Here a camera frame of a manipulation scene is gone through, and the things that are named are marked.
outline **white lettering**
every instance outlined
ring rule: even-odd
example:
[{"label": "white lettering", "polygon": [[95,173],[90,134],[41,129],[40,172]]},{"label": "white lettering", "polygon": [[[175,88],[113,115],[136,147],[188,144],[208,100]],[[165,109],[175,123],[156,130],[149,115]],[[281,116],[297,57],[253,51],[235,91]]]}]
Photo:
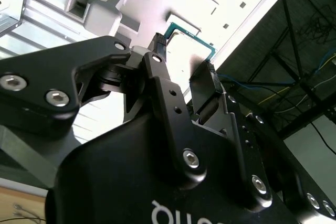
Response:
[{"label": "white lettering", "polygon": [[174,217],[172,212],[169,211],[168,208],[166,208],[165,206],[161,206],[159,203],[157,203],[155,200],[152,201],[152,204],[155,206],[155,208],[152,211],[152,223],[153,224],[159,224],[158,223],[158,212],[162,211],[165,212],[168,215],[169,218],[169,222],[168,224],[174,224]]},{"label": "white lettering", "polygon": [[[168,224],[174,224],[174,216],[168,208],[160,205],[155,200],[152,201],[152,204],[155,206],[155,208],[152,211],[152,223],[153,224],[159,224],[158,221],[157,221],[158,220],[157,216],[158,216],[158,213],[160,211],[165,212],[167,214],[168,219],[169,219]],[[175,215],[176,215],[176,224],[181,224],[181,213],[180,213],[180,211],[176,210]],[[188,213],[187,213],[187,224],[192,224],[191,215],[188,214]],[[198,220],[197,224],[212,224],[212,223],[211,223],[211,221],[209,221],[206,218],[201,218],[201,219]]]},{"label": "white lettering", "polygon": [[191,215],[187,214],[187,224],[191,224]]},{"label": "white lettering", "polygon": [[181,217],[180,217],[180,211],[176,210],[176,224],[181,224]]},{"label": "white lettering", "polygon": [[201,218],[198,220],[197,224],[212,224],[212,223],[206,218]]}]

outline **ceiling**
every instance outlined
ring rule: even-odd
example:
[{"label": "ceiling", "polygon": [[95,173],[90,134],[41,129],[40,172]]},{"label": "ceiling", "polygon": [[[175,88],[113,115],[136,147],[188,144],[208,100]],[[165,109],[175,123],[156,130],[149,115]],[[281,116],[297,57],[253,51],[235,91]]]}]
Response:
[{"label": "ceiling", "polygon": [[[321,8],[323,14],[325,14],[330,21],[335,24],[336,19],[336,0],[311,0],[318,8]],[[291,21],[293,28],[295,30],[296,41],[299,44],[299,55],[302,63],[302,68],[304,73],[309,74],[315,71],[321,62],[323,56],[332,48],[336,47],[336,32],[331,29],[325,34],[328,38],[327,42],[321,42],[324,37],[320,40],[309,39],[306,41],[306,37],[300,35],[301,31],[305,31],[307,28],[308,21],[314,15],[314,20],[319,19],[322,25],[326,24],[325,20],[318,14],[316,10],[307,0],[287,0],[289,13],[291,16]],[[219,74],[226,74],[233,77],[237,81],[247,81],[254,70],[257,68],[259,63],[262,61],[264,56],[270,52],[274,43],[278,40],[279,36],[283,30],[287,27],[286,17],[284,12],[284,7],[282,0],[279,0],[271,10],[265,15],[265,17],[258,23],[258,25],[250,32],[250,34],[243,40],[243,42],[234,50],[234,52],[229,56],[229,58],[224,62],[222,66],[218,69]],[[283,43],[276,50],[279,56],[293,69],[295,73],[297,72],[295,56],[293,53],[293,47],[291,44],[290,36],[284,39]],[[336,74],[336,66],[332,63],[326,65],[321,71],[315,74],[308,84],[310,86],[315,86],[319,82],[328,79]],[[221,77],[223,82],[229,81],[226,77]],[[274,58],[266,63],[262,71],[255,78],[256,82],[278,82],[278,83],[291,83],[293,79],[284,71],[284,69],[275,61]],[[224,87],[230,92],[232,89],[238,89],[242,95],[249,97],[254,103],[259,103],[265,98],[273,95],[271,91],[264,89],[246,89],[239,85],[234,85],[229,83],[223,83]],[[336,88],[336,78],[323,85],[320,85],[315,93],[320,99],[324,99],[333,93]],[[268,87],[274,91],[281,91],[283,87]],[[304,91],[300,88],[294,88],[288,95],[288,99],[297,104],[302,97],[305,95]],[[292,107],[291,104],[284,101],[281,105],[278,105],[279,97],[275,96],[266,102],[260,104],[262,108],[267,111],[281,111]],[[313,104],[311,100],[303,102],[299,105],[301,111],[306,111],[311,108]],[[248,108],[242,107],[243,113],[248,113],[250,110]],[[289,122],[291,122],[300,112],[296,109],[288,111],[287,113],[282,113],[279,115],[270,115],[272,123],[276,126],[277,130],[281,130]]]}]

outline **wall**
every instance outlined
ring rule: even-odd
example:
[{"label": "wall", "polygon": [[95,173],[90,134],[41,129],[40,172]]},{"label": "wall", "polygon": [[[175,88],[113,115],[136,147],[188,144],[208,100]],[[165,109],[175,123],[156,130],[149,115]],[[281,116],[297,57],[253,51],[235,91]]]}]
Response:
[{"label": "wall", "polygon": [[[336,151],[336,125],[325,116],[313,123],[329,146]],[[336,156],[325,146],[311,124],[287,138],[285,144],[329,199],[336,204]]]}]

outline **mounting hole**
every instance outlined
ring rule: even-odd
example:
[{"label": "mounting hole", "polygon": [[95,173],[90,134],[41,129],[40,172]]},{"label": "mounting hole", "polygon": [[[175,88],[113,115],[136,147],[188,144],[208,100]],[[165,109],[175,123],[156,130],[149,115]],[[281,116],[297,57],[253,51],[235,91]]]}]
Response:
[{"label": "mounting hole", "polygon": [[156,56],[156,55],[153,55],[152,57],[153,57],[153,59],[154,59],[155,61],[157,61],[157,62],[161,62],[161,61],[162,61],[162,60],[161,60],[158,56]]},{"label": "mounting hole", "polygon": [[169,90],[169,93],[173,96],[176,96],[176,92],[174,90]]},{"label": "mounting hole", "polygon": [[244,131],[246,131],[247,133],[249,133],[249,130],[248,130],[248,128],[247,128],[247,127],[245,127],[245,126],[242,126],[242,128],[243,128],[243,130],[244,130]]},{"label": "mounting hole", "polygon": [[181,114],[182,113],[182,110],[179,108],[179,107],[174,107],[174,111],[177,113],[177,114]]},{"label": "mounting hole", "polygon": [[119,50],[125,50],[126,47],[123,44],[120,44],[119,42],[114,43],[114,46],[118,48]]},{"label": "mounting hole", "polygon": [[253,148],[253,145],[252,143],[249,141],[249,140],[245,140],[245,144],[250,147],[250,148]]}]

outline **silver screw head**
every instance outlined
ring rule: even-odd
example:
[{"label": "silver screw head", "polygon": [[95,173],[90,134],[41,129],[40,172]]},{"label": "silver screw head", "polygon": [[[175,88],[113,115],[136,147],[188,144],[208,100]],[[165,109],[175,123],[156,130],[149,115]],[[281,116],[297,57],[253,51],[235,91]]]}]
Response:
[{"label": "silver screw head", "polygon": [[255,118],[257,119],[257,121],[258,121],[259,123],[261,123],[261,124],[264,123],[263,119],[262,119],[260,116],[256,115]]},{"label": "silver screw head", "polygon": [[320,209],[320,205],[317,202],[317,200],[311,195],[311,194],[307,194],[307,198],[309,203],[311,203],[311,205],[316,208],[316,209]]},{"label": "silver screw head", "polygon": [[236,103],[236,100],[231,95],[229,95],[228,97],[233,103]]},{"label": "silver screw head", "polygon": [[261,194],[267,193],[264,182],[257,175],[252,175],[252,183],[254,187],[258,190],[258,192],[260,192]]},{"label": "silver screw head", "polygon": [[156,55],[153,55],[152,57],[153,57],[153,59],[154,59],[156,62],[161,62],[161,61],[162,61],[162,60],[161,60],[158,56],[156,56]]},{"label": "silver screw head", "polygon": [[20,91],[27,87],[27,82],[20,76],[8,74],[0,78],[0,85],[7,90]]},{"label": "silver screw head", "polygon": [[63,107],[69,103],[69,97],[62,91],[51,90],[46,94],[46,100],[53,106]]},{"label": "silver screw head", "polygon": [[120,44],[118,42],[114,43],[114,46],[118,48],[119,50],[125,50],[126,47],[123,44]]},{"label": "silver screw head", "polygon": [[323,201],[323,205],[326,208],[326,210],[328,211],[328,213],[332,216],[335,217],[335,211],[331,208],[331,206],[329,205],[328,202],[326,202],[325,200]]},{"label": "silver screw head", "polygon": [[200,165],[200,161],[198,160],[198,157],[195,153],[189,150],[185,150],[183,152],[183,159],[184,162],[190,167],[190,168],[198,168]]}]

